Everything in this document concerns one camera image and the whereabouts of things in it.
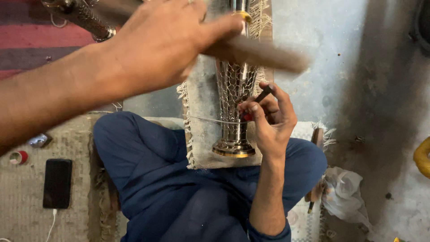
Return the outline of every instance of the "plastic bag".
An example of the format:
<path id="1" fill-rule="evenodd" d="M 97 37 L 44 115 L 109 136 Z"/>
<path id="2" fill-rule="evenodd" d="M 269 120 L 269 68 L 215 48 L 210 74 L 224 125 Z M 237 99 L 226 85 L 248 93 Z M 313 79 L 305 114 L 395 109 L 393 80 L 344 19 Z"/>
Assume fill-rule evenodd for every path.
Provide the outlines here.
<path id="1" fill-rule="evenodd" d="M 349 222 L 363 223 L 368 229 L 372 225 L 367 217 L 366 207 L 360 195 L 360 182 L 363 178 L 352 171 L 339 167 L 326 171 L 326 192 L 322 203 L 331 215 Z"/>

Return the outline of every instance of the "concrete floor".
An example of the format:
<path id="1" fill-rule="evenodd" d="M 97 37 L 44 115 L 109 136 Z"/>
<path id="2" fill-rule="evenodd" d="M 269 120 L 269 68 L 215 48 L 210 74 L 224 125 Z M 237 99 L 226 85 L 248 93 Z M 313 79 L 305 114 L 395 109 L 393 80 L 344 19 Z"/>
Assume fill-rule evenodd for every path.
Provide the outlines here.
<path id="1" fill-rule="evenodd" d="M 275 73 L 291 95 L 300 121 L 335 127 L 339 144 L 326 152 L 329 164 L 363 176 L 376 242 L 398 236 L 428 241 L 430 180 L 412 160 L 430 136 L 430 59 L 408 37 L 418 0 L 272 0 L 273 39 L 279 46 L 314 57 L 300 77 Z M 142 116 L 181 117 L 175 88 L 124 102 Z M 364 144 L 354 142 L 365 138 Z M 392 199 L 386 199 L 390 192 Z M 356 224 L 335 217 L 333 241 L 363 241 Z"/>

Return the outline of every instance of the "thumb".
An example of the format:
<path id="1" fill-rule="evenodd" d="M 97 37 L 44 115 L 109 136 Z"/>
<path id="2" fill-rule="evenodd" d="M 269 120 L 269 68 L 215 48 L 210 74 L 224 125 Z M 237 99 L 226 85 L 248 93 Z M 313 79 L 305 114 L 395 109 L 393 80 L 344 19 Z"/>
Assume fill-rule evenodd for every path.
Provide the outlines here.
<path id="1" fill-rule="evenodd" d="M 252 115 L 257 129 L 270 126 L 266 120 L 263 108 L 257 102 L 251 102 L 249 104 L 248 112 Z"/>
<path id="2" fill-rule="evenodd" d="M 224 15 L 212 22 L 202 24 L 200 35 L 201 48 L 205 50 L 218 40 L 233 37 L 242 31 L 243 17 L 240 15 Z"/>

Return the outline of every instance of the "hammer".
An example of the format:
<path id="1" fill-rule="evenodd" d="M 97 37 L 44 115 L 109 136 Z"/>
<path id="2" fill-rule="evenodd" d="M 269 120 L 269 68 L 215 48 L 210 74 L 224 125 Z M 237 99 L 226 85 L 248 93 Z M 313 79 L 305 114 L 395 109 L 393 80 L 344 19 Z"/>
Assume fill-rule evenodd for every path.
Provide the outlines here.
<path id="1" fill-rule="evenodd" d="M 140 4 L 140 0 L 101 0 L 92 10 L 108 24 L 122 26 Z M 309 59 L 300 52 L 275 48 L 272 44 L 260 43 L 242 35 L 220 40 L 203 54 L 238 64 L 266 66 L 292 73 L 302 73 L 309 65 Z"/>

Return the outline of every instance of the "mobile phone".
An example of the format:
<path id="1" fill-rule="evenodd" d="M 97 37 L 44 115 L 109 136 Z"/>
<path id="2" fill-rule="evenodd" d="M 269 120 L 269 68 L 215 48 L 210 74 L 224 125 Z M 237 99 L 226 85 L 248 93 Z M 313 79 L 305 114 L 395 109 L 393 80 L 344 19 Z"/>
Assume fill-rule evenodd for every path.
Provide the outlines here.
<path id="1" fill-rule="evenodd" d="M 48 159 L 45 167 L 43 186 L 43 207 L 66 209 L 70 203 L 72 161 Z"/>

